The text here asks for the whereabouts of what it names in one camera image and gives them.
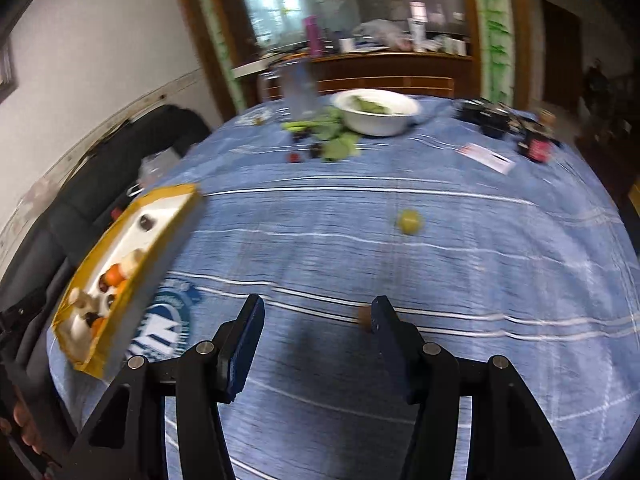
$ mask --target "dark doorway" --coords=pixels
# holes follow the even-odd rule
[[[575,14],[542,0],[545,17],[544,100],[577,113],[582,94],[582,23]]]

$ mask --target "red label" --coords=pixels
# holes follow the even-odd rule
[[[550,142],[548,140],[531,139],[529,144],[529,156],[538,162],[546,162],[549,159]]]

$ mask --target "purple bottle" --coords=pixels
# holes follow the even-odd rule
[[[302,20],[306,30],[306,38],[309,41],[309,53],[311,57],[322,56],[323,48],[320,41],[320,29],[318,28],[318,17],[308,16]]]

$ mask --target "paper card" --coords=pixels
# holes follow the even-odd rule
[[[502,155],[492,152],[477,144],[469,143],[458,150],[462,155],[468,156],[473,160],[488,166],[492,170],[506,175],[515,166],[515,162],[503,157]]]

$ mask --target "orange ball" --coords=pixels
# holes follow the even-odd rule
[[[119,296],[120,294],[122,294],[122,291],[127,286],[127,281],[128,280],[124,280],[124,281],[120,282],[120,284],[117,286],[117,288],[116,288],[116,296]]]
[[[108,285],[118,286],[124,280],[124,276],[120,272],[120,264],[113,264],[107,272],[104,273],[104,281]]]
[[[94,321],[94,323],[91,325],[91,337],[96,337],[98,335],[98,330],[100,330],[100,327],[103,323],[103,317],[99,317]]]

